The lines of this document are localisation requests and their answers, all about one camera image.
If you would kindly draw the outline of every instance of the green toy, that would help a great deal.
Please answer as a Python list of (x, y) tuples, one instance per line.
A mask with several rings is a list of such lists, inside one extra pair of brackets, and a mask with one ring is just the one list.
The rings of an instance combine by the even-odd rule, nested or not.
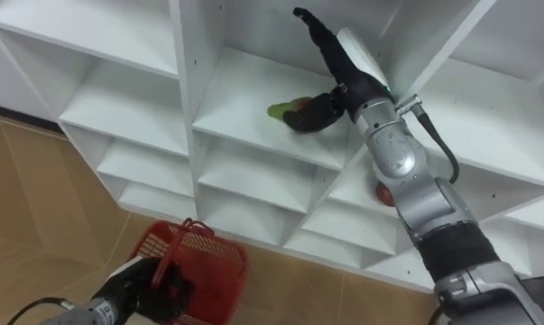
[(271, 105), (270, 107), (268, 107), (268, 115), (275, 119), (283, 121), (283, 113), (288, 111), (298, 111), (302, 107), (306, 106), (306, 104), (308, 104), (310, 100), (311, 97), (300, 97), (292, 100), (291, 102)]

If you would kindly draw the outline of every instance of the brown floor tile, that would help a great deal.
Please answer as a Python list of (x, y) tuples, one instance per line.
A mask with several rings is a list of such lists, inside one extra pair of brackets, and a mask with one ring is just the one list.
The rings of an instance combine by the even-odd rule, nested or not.
[(0, 319), (95, 272), (92, 264), (40, 254), (0, 274)]
[(343, 273), (323, 265), (247, 246), (250, 272), (245, 307), (303, 323), (336, 324)]
[(38, 248), (0, 238), (0, 274), (37, 256)]
[(42, 134), (42, 135), (48, 135), (48, 136), (56, 137), (58, 139), (67, 140), (67, 137), (65, 135), (62, 135), (61, 133), (52, 132), (52, 131), (46, 130), (44, 128), (33, 126), (33, 125), (28, 125), (28, 124), (23, 123), (23, 122), (15, 121), (15, 120), (13, 120), (11, 118), (0, 116), (0, 122), (3, 123), (3, 124), (7, 124), (7, 125), (13, 125), (13, 126), (21, 127), (21, 128), (23, 128), (23, 129), (25, 129), (25, 130), (27, 130), (29, 132), (39, 133), (39, 134)]
[(427, 324), (435, 308), (431, 295), (346, 274), (339, 324)]
[(103, 261), (111, 256), (128, 213), (120, 209), (83, 158), (69, 142), (55, 142), (78, 194), (85, 220)]
[(127, 260), (133, 252), (135, 245), (139, 242), (145, 230), (156, 220), (136, 213), (130, 213), (125, 224), (121, 238), (117, 242), (115, 251), (109, 259), (110, 265), (120, 265)]
[(301, 320), (279, 313), (258, 310), (251, 307), (239, 306), (230, 321), (230, 325), (311, 325), (316, 322)]
[[(0, 238), (0, 325), (44, 295), (86, 303), (154, 221), (121, 211), (69, 142), (0, 126), (0, 236), (21, 241)], [(246, 248), (251, 268), (232, 325), (424, 324), (435, 307), (421, 293)], [(43, 306), (17, 325), (59, 313)]]
[(0, 237), (41, 247), (19, 174), (0, 126)]
[(103, 261), (56, 145), (62, 140), (16, 126), (3, 129), (43, 247), (78, 260)]

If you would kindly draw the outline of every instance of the robot forearm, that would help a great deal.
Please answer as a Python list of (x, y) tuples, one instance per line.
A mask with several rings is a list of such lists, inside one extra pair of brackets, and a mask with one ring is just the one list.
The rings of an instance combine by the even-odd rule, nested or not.
[[(417, 114), (425, 114), (418, 100), (411, 104)], [(377, 179), (392, 194), (436, 284), (445, 313), (453, 324), (544, 325), (544, 312), (494, 252), (464, 201), (435, 175), (428, 151), (401, 118), (409, 109), (401, 107), (387, 97), (374, 98), (351, 117), (372, 154)]]

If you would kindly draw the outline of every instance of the red plastic basket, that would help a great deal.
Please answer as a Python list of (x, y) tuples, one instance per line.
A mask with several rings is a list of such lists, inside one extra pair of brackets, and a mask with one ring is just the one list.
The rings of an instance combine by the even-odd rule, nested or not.
[(204, 223), (187, 218), (178, 225), (152, 224), (131, 258), (161, 257), (152, 280), (157, 286), (169, 264), (177, 264), (194, 284), (189, 307), (174, 324), (224, 325), (234, 313), (244, 288), (248, 261), (245, 249), (217, 237)]

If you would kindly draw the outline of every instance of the white shelf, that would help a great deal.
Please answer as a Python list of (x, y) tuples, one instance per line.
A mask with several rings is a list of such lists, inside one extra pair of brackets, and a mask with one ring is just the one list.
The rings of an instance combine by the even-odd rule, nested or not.
[[(434, 157), (438, 173), (448, 178), (452, 167), (445, 157)], [(544, 195), (544, 187), (507, 175), (460, 163), (460, 176), (454, 189), (478, 221), (506, 213)]]
[(396, 220), (343, 203), (326, 200), (302, 228), (360, 247), (396, 254)]
[[(537, 85), (447, 60), (420, 92), (460, 162), (544, 185), (544, 110)], [(440, 153), (413, 115), (414, 136)]]
[(280, 245), (303, 214), (274, 207), (223, 190), (200, 188), (199, 214), (213, 229)]
[(416, 285), (418, 289), (429, 291), (434, 288), (434, 282), (416, 249), (411, 249), (372, 266), (368, 268), (368, 271), (393, 279), (396, 283), (405, 283), (408, 286)]
[(60, 119), (138, 144), (188, 155), (177, 82), (102, 60)]
[(178, 77), (167, 1), (2, 0), (0, 27)]
[(481, 229), (504, 262), (510, 264), (517, 273), (531, 276), (530, 242), (525, 227), (496, 219), (481, 225)]
[(298, 135), (267, 115), (273, 104), (315, 97), (334, 81), (240, 51), (224, 49), (193, 127), (265, 150), (339, 170), (349, 118), (316, 135)]
[(189, 161), (115, 139), (97, 171), (193, 197)]
[(372, 159), (369, 153), (345, 173), (329, 194), (329, 198), (385, 216), (398, 217), (395, 208), (383, 205), (375, 195), (377, 180), (373, 175)]
[(197, 216), (195, 200), (192, 198), (137, 182), (127, 184), (118, 202), (179, 219)]
[(333, 237), (325, 237), (305, 230), (294, 235), (284, 247), (354, 268), (364, 268), (388, 257), (381, 252), (364, 249)]
[(544, 229), (544, 200), (509, 212), (506, 217), (528, 226)]
[(315, 166), (305, 162), (213, 139), (198, 181), (305, 213), (315, 170)]

